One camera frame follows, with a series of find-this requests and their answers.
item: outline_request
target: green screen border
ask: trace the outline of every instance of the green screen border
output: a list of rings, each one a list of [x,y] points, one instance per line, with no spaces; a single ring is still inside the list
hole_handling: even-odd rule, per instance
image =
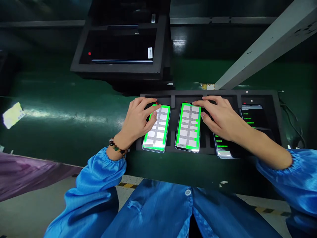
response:
[[[176,137],[176,146],[179,142],[179,135],[180,135],[180,130],[181,130],[182,118],[183,118],[183,108],[185,105],[194,106],[190,103],[182,103],[181,115],[179,117],[179,124],[178,124],[177,137]],[[195,149],[195,150],[199,149],[199,146],[200,146],[200,113],[201,113],[201,108],[199,107],[198,124],[197,124],[197,146],[193,147],[193,146],[187,145],[185,149]]]
[[[167,129],[168,129],[168,125],[169,125],[169,115],[170,115],[170,112],[171,112],[171,107],[170,106],[167,106],[167,105],[162,105],[163,108],[168,108],[168,112],[167,112],[167,117],[166,117],[166,120],[167,120],[167,123],[165,125],[165,132],[164,132],[164,138],[163,138],[163,145],[164,147],[146,147],[144,146],[144,144],[146,143],[146,139],[148,137],[148,133],[145,135],[144,137],[144,141],[143,141],[143,148],[146,148],[146,149],[153,149],[153,150],[159,150],[159,151],[164,151],[165,150],[165,143],[166,143],[166,138],[167,138]]]

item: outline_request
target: person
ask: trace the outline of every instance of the person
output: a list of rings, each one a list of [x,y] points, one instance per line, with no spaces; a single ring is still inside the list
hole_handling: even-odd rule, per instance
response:
[[[136,98],[130,103],[122,130],[113,139],[118,148],[128,149],[151,130],[155,110],[161,106],[145,110],[152,102],[156,99]],[[317,152],[284,149],[250,127],[220,96],[203,97],[193,105],[210,113],[214,121],[204,112],[201,116],[212,132],[258,157],[256,168],[291,206],[287,226],[292,237],[316,237]],[[76,187],[66,192],[66,208],[48,226],[45,237],[280,237],[235,194],[148,179],[118,213],[115,186],[125,170],[125,158],[113,146],[91,157]]]

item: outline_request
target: phone in tray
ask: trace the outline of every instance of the phone in tray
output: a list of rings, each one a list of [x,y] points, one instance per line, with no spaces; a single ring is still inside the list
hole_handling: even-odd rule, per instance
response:
[[[271,140],[275,141],[271,128],[260,104],[242,105],[241,116],[243,120],[253,128],[265,133]]]
[[[95,63],[153,63],[153,42],[152,35],[99,36],[90,59]]]
[[[215,140],[216,155],[220,159],[240,159],[246,155],[250,155],[248,151],[236,143],[222,139],[216,134],[213,135]]]
[[[142,149],[163,153],[166,146],[171,107],[162,105],[156,112],[158,113],[157,120],[152,129],[145,135]]]
[[[199,152],[200,113],[200,107],[190,103],[182,103],[175,140],[176,149]]]

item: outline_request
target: green table surface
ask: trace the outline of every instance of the green table surface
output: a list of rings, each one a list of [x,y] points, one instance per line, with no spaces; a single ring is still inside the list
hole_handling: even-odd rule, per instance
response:
[[[24,55],[23,68],[14,78],[1,107],[20,102],[26,116],[11,129],[2,125],[0,144],[5,152],[66,164],[85,166],[87,160],[107,146],[120,129],[129,102],[103,81],[84,80],[69,71],[72,55]],[[234,61],[174,58],[172,74],[177,90],[201,89],[198,82],[215,83]],[[316,146],[313,95],[315,65],[272,63],[236,89],[284,90],[282,98],[299,118],[304,137]],[[295,132],[283,115],[286,136]],[[126,174],[245,195],[278,198],[272,185],[244,160],[218,159],[194,153],[132,151]],[[219,188],[220,181],[228,181]]]

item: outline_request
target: blue anti-static smock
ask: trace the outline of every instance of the blue anti-static smock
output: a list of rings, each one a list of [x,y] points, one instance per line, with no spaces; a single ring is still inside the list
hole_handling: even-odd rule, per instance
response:
[[[257,169],[292,207],[287,225],[293,238],[317,236],[317,151],[291,150],[293,164]],[[144,179],[118,213],[115,186],[125,173],[124,159],[112,161],[103,148],[88,160],[65,194],[66,209],[45,237],[187,237],[195,216],[203,237],[273,238],[279,234],[235,195]]]

